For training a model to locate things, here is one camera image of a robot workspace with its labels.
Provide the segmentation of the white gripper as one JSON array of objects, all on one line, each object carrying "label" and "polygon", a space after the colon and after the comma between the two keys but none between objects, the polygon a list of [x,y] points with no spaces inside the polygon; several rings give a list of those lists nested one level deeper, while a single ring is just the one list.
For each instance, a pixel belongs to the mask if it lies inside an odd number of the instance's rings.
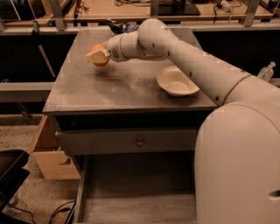
[{"label": "white gripper", "polygon": [[109,62],[109,57],[115,62],[140,59],[144,53],[136,31],[115,35],[103,44],[107,50],[99,48],[88,53],[86,55],[88,63],[106,65]]}]

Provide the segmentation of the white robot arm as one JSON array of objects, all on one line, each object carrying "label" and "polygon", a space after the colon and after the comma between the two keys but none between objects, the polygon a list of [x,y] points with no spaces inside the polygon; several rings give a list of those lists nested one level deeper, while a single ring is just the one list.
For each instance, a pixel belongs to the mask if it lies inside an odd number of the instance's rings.
[{"label": "white robot arm", "polygon": [[280,89],[190,45],[150,18],[87,61],[165,56],[217,104],[195,144],[198,224],[280,224]]}]

